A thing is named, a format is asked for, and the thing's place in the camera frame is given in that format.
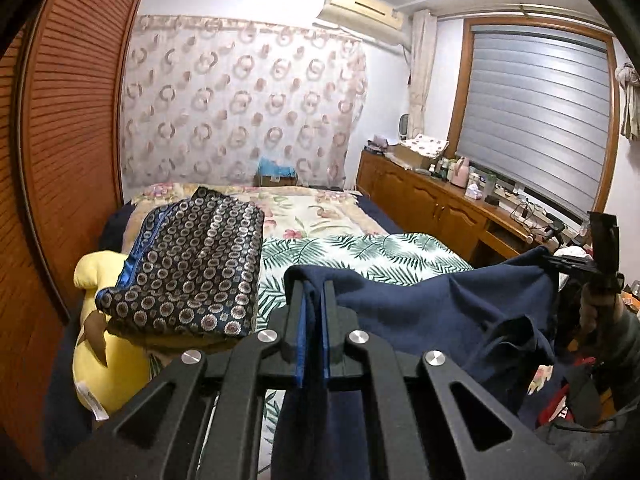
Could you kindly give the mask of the person right hand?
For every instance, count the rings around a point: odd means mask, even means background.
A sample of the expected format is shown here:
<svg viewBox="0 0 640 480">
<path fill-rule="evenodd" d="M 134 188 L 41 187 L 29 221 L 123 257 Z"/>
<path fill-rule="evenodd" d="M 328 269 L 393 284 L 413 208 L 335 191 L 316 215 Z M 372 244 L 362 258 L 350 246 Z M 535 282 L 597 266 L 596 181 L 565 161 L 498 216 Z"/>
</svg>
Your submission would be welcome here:
<svg viewBox="0 0 640 480">
<path fill-rule="evenodd" d="M 604 344 L 625 311 L 620 294 L 597 294 L 590 284 L 585 284 L 580 296 L 580 338 L 591 338 Z"/>
</svg>

